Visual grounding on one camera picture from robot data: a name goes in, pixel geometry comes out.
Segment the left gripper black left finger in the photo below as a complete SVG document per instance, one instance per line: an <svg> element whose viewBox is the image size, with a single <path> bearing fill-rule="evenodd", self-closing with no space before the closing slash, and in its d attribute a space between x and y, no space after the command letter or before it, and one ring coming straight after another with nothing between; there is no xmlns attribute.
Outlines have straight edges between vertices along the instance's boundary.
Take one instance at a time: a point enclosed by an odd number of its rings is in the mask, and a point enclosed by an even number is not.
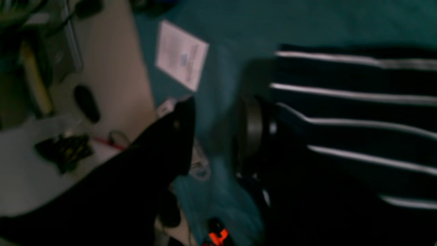
<svg viewBox="0 0 437 246"><path fill-rule="evenodd" d="M159 198L187 175L195 99L179 101L125 151L48 204L1 218L1 238L20 246L151 246Z"/></svg>

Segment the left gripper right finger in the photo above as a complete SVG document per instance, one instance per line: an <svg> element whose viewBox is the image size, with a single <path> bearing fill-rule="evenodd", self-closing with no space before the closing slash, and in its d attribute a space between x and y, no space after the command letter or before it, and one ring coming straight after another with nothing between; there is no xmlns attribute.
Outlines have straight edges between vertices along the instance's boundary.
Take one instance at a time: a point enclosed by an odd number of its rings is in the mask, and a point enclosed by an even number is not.
<svg viewBox="0 0 437 246"><path fill-rule="evenodd" d="M237 170L242 176L257 174L268 161L268 148L273 135L270 106L260 96L241 96L239 99Z"/></svg>

